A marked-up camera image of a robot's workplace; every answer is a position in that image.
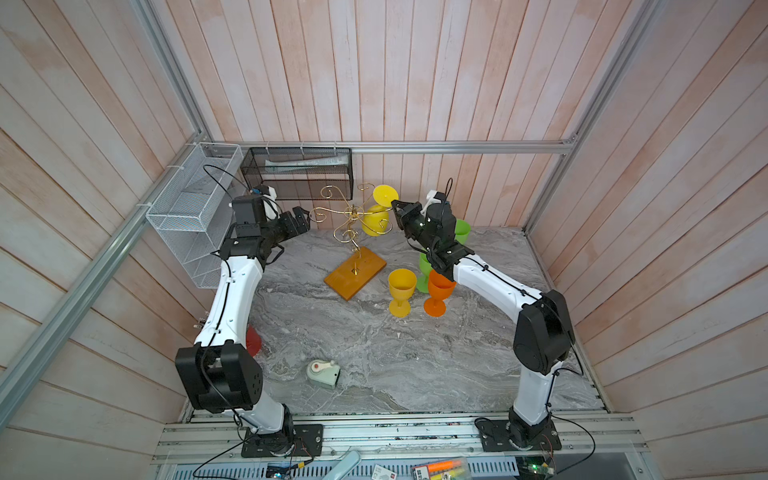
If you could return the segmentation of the yellow wine glass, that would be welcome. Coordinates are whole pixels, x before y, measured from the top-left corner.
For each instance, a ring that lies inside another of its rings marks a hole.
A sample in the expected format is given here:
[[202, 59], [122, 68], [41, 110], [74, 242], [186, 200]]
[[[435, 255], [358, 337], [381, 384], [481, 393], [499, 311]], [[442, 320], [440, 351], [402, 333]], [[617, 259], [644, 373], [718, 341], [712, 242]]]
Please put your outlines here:
[[410, 313], [410, 299], [414, 294], [416, 284], [417, 276], [411, 270], [396, 269], [389, 274], [388, 285], [392, 296], [389, 312], [393, 316], [404, 318]]
[[389, 185], [379, 185], [373, 190], [374, 205], [362, 217], [362, 230], [369, 236], [377, 237], [390, 231], [392, 202], [399, 199], [397, 190]]

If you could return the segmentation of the green wine glass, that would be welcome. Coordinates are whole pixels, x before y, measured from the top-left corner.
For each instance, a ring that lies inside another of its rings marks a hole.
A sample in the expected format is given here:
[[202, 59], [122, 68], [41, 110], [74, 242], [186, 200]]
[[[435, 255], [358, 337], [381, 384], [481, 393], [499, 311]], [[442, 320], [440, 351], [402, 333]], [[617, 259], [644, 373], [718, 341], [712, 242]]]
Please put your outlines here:
[[416, 288], [419, 292], [428, 294], [428, 281], [432, 266], [424, 253], [419, 255], [419, 271], [420, 276], [417, 279]]
[[455, 239], [462, 245], [464, 245], [471, 233], [471, 225], [462, 219], [457, 219], [455, 223]]

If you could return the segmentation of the gold rack with wooden base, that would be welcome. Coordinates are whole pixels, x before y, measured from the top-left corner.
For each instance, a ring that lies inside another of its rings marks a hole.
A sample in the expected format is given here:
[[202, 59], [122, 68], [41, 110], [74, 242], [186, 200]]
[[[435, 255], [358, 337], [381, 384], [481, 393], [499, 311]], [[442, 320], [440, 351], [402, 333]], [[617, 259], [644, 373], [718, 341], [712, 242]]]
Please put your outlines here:
[[330, 224], [329, 218], [333, 215], [344, 218], [343, 222], [334, 228], [333, 237], [337, 242], [348, 245], [352, 249], [352, 254], [333, 270], [324, 282], [345, 301], [352, 299], [387, 265], [385, 260], [358, 240], [360, 234], [364, 233], [362, 217], [365, 211], [374, 205], [372, 194], [376, 186], [379, 185], [366, 182], [356, 187], [363, 194], [360, 205], [343, 199], [345, 204], [343, 209], [316, 206], [309, 212], [311, 221], [318, 225]]

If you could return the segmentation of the orange wine glass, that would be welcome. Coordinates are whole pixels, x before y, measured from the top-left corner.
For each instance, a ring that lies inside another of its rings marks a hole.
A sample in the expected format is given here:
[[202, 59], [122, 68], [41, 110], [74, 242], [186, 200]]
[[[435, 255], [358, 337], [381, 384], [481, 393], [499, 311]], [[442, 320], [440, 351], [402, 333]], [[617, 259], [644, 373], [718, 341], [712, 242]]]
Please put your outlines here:
[[450, 297], [456, 287], [454, 281], [432, 270], [428, 276], [427, 288], [429, 297], [423, 307], [431, 317], [441, 317], [446, 312], [445, 300]]

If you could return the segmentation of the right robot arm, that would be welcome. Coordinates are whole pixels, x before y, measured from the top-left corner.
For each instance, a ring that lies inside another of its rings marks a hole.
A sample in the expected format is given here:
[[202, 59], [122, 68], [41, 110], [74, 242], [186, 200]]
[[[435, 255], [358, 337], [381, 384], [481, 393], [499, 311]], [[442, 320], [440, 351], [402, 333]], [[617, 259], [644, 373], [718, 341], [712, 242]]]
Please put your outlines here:
[[520, 381], [506, 427], [508, 442], [519, 450], [537, 446], [554, 430], [550, 397], [575, 344], [565, 297], [542, 292], [490, 266], [455, 236], [456, 217], [442, 193], [424, 207], [419, 202], [391, 202], [398, 227], [415, 249], [426, 255], [432, 271], [466, 287], [509, 317], [515, 325], [513, 351], [521, 364]]

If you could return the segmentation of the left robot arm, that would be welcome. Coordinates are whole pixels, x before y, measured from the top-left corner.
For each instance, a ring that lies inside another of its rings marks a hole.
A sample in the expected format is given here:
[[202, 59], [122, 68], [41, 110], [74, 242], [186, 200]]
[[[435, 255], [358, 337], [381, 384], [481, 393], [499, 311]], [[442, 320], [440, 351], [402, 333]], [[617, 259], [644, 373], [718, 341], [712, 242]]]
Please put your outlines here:
[[193, 345], [178, 350], [175, 366], [192, 407], [230, 411], [260, 435], [291, 434], [287, 407], [264, 392], [263, 371], [247, 349], [249, 316], [266, 267], [283, 243], [310, 230], [308, 211], [283, 211], [266, 185], [231, 201], [234, 221], [218, 250], [221, 276], [212, 309]]

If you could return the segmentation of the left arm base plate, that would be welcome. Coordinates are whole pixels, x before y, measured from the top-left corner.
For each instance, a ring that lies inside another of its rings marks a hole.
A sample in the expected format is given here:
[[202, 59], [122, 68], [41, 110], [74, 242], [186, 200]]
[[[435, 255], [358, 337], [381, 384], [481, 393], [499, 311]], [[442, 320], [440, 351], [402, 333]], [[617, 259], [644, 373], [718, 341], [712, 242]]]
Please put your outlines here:
[[247, 433], [242, 446], [243, 458], [283, 458], [302, 456], [314, 458], [321, 455], [324, 426], [304, 424], [285, 427], [271, 434]]

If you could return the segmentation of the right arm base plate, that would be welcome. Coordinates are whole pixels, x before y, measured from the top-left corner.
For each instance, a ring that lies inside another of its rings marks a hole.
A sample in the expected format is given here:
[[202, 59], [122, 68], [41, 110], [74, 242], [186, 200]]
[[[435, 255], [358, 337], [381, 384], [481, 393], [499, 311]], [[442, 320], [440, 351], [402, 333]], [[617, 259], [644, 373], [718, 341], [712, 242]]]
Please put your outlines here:
[[474, 420], [484, 452], [558, 451], [562, 449], [559, 434], [551, 417], [530, 426], [518, 420]]

